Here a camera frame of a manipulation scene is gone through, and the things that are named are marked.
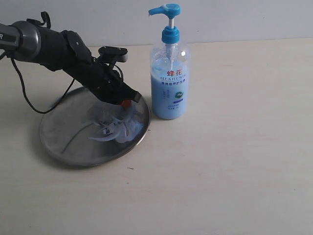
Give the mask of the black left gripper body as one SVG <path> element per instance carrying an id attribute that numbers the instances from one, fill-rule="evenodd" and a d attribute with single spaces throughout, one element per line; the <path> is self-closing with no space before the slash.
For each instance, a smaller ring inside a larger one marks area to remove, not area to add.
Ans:
<path id="1" fill-rule="evenodd" d="M 62 59 L 62 70 L 87 88 L 100 101 L 121 104 L 130 99 L 130 88 L 108 66 L 88 55 L 80 60 L 74 55 Z"/>

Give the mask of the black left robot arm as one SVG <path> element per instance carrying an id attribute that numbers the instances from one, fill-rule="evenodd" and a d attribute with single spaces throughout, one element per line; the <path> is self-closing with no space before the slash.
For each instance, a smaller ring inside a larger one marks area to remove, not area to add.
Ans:
<path id="1" fill-rule="evenodd" d="M 100 101 L 119 105 L 141 99 L 141 94 L 123 81 L 123 73 L 114 70 L 116 62 L 127 60 L 125 48 L 102 47 L 95 58 L 76 32 L 57 32 L 27 21 L 1 24 L 0 48 L 13 61 L 63 70 Z"/>

